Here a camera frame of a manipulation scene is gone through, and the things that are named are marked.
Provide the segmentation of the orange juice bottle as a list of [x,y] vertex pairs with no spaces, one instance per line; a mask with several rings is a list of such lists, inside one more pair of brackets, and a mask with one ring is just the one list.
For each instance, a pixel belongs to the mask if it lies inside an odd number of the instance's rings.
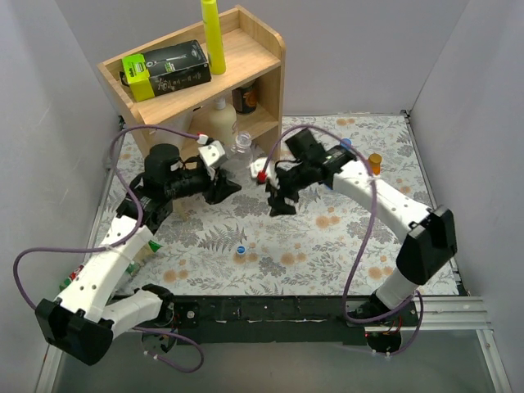
[[381,173],[382,156],[377,153],[372,153],[368,157],[368,163],[374,175]]

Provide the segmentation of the orange bottle cap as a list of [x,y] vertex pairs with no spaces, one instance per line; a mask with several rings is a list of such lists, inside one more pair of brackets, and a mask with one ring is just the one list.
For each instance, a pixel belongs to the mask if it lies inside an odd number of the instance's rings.
[[382,163],[382,156],[377,153],[373,153],[368,157],[368,162],[370,165],[380,165]]

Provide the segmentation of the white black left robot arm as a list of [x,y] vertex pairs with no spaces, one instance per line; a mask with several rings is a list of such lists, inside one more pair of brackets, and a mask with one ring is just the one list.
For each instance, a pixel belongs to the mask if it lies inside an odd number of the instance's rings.
[[197,156],[187,160],[174,145],[158,144],[150,150],[144,170],[127,186],[101,251],[92,254],[55,300],[43,299],[36,306],[47,343],[93,365],[131,328],[174,325],[174,295],[163,287],[147,284],[122,300],[110,299],[135,256],[172,213],[174,200],[201,194],[213,205],[241,190],[221,168],[226,160],[219,141],[199,147]]

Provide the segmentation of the clear plastic cup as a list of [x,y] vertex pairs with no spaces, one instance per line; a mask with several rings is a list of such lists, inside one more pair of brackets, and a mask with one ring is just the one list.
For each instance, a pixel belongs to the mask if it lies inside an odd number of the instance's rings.
[[224,168],[235,183],[246,185],[251,181],[251,163],[254,160],[252,136],[242,132],[231,146]]

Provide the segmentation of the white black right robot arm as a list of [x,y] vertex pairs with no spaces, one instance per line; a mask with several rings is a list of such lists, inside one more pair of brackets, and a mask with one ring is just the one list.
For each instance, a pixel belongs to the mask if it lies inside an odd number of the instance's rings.
[[352,324],[389,325],[418,289],[455,256],[454,215],[444,206],[431,208],[393,188],[342,139],[326,149],[315,139],[315,131],[315,126],[294,126],[279,137],[278,141],[286,143],[292,153],[295,166],[282,169],[268,156],[261,168],[251,168],[252,175],[269,194],[272,216],[295,214],[299,191],[319,183],[369,212],[367,237],[377,220],[396,235],[401,248],[393,272],[360,307],[344,312]]

